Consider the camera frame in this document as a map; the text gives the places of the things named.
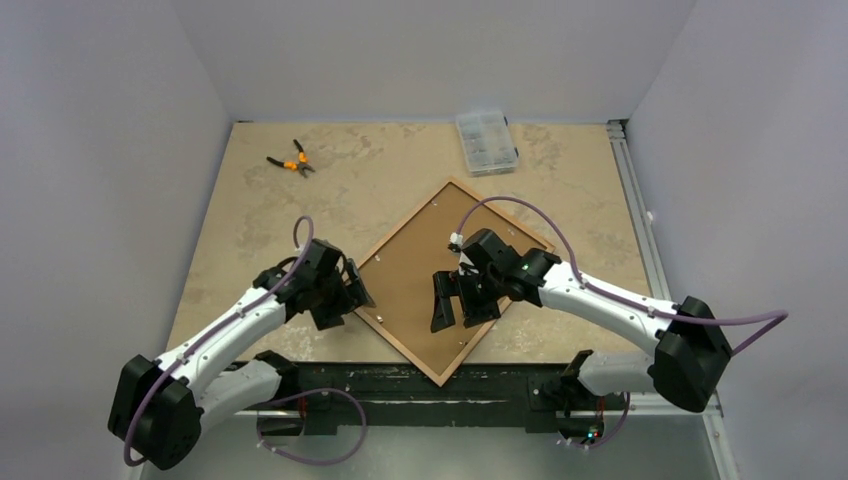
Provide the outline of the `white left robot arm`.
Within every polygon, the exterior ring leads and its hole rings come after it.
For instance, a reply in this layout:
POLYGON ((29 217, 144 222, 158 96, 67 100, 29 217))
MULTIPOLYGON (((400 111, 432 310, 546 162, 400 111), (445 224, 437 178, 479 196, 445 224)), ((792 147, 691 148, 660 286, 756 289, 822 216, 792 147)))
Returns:
POLYGON ((248 407, 304 411, 311 391, 296 365, 264 351, 240 367, 234 361, 295 315, 308 313, 320 330, 343 325, 343 317, 374 301, 355 265, 323 240, 262 271, 218 319, 181 345, 148 359, 137 355, 122 368, 108 430, 123 443, 131 467, 151 462, 161 470, 180 463, 202 434, 248 407))

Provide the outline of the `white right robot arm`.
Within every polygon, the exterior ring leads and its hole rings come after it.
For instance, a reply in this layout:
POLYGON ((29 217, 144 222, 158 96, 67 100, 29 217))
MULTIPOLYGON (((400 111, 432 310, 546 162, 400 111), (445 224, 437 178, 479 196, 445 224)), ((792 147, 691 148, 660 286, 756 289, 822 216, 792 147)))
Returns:
POLYGON ((700 413, 732 357, 711 310, 697 298, 675 304, 636 294, 584 275, 551 252, 530 248, 519 254, 490 229, 449 248, 459 262, 432 276, 432 332, 454 325, 454 299, 470 328, 500 318, 499 303, 507 298, 573 314, 639 348, 637 354, 584 351, 576 357, 561 381, 573 406, 610 393, 654 392, 700 413))

